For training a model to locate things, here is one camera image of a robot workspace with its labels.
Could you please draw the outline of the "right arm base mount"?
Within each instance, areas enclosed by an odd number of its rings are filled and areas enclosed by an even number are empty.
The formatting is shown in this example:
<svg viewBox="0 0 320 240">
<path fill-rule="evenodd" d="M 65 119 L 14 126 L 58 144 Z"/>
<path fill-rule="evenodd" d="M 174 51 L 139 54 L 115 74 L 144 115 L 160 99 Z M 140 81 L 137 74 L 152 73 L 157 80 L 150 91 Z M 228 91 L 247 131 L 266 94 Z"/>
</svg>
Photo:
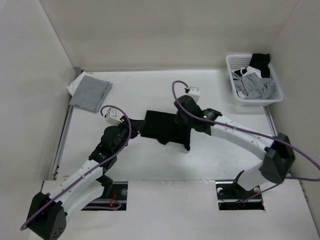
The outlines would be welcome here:
<svg viewBox="0 0 320 240">
<path fill-rule="evenodd" d="M 245 190 L 238 184 L 241 171 L 234 180 L 219 180 L 215 182 L 218 208 L 220 211 L 264 211 L 263 198 L 259 185 L 251 190 Z"/>
</svg>

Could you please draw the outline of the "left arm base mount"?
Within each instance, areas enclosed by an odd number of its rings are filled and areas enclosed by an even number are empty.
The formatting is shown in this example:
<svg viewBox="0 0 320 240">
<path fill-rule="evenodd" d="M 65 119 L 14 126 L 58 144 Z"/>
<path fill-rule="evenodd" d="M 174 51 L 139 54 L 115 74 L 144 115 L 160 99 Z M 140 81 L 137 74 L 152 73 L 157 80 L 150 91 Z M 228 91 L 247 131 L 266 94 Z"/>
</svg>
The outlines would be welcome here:
<svg viewBox="0 0 320 240">
<path fill-rule="evenodd" d="M 86 205 L 82 211 L 126 211 L 129 183 L 114 182 L 105 175 L 98 181 L 104 187 L 102 195 Z"/>
</svg>

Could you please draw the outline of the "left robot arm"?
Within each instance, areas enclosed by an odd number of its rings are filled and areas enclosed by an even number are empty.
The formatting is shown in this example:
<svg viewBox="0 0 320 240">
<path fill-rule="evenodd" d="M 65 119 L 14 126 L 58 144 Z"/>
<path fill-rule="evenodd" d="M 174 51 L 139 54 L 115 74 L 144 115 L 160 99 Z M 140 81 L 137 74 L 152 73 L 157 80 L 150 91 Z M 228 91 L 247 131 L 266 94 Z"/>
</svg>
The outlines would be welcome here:
<svg viewBox="0 0 320 240">
<path fill-rule="evenodd" d="M 84 164 L 55 189 L 37 193 L 29 207 L 21 230 L 30 229 L 43 240 L 57 240 L 68 222 L 93 200 L 112 195 L 113 180 L 105 173 L 117 161 L 117 155 L 137 137 L 144 120 L 123 116 L 116 125 L 108 126 L 99 144 Z"/>
</svg>

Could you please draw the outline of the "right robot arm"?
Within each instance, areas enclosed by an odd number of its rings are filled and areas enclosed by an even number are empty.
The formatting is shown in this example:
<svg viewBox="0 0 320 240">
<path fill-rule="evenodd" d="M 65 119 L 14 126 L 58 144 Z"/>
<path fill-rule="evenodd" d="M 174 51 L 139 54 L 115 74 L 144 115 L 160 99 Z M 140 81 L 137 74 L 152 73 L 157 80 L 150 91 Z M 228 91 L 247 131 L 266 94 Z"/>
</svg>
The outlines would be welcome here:
<svg viewBox="0 0 320 240">
<path fill-rule="evenodd" d="M 289 172 L 295 155 L 290 149 L 287 135 L 273 137 L 254 134 L 252 130 L 236 125 L 221 112 L 212 108 L 202 110 L 189 95 L 174 102 L 176 120 L 197 132 L 229 141 L 258 157 L 260 163 L 242 170 L 233 180 L 232 192 L 238 198 L 245 197 L 256 186 L 270 182 L 282 184 Z"/>
</svg>

